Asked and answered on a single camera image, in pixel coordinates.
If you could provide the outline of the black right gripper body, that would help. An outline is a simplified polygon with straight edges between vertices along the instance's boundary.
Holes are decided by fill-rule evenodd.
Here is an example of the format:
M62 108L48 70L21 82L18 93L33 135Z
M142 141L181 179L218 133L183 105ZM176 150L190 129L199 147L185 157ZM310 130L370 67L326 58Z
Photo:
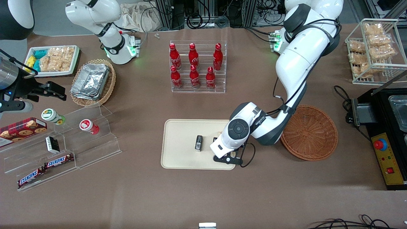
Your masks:
M36 91L40 85L40 83L35 80L35 75L35 73L28 73L27 71L19 68L13 93L13 97L15 99L22 98L25 100L31 100L33 102L39 101L39 96L32 93L32 91Z

